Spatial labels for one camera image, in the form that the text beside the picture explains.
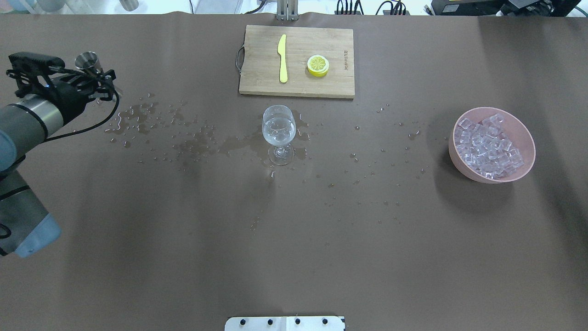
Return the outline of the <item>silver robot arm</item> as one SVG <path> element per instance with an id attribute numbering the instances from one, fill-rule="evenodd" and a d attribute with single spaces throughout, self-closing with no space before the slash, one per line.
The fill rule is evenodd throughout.
<path id="1" fill-rule="evenodd" d="M 17 81 L 19 102 L 1 109 L 1 255 L 24 258 L 45 248 L 62 231 L 52 214 L 17 168 L 27 153 L 48 141 L 82 114 L 88 103 L 119 100 L 113 69 L 90 75 L 88 70 L 60 69 L 58 76 L 40 82 L 32 73 L 8 70 Z"/>

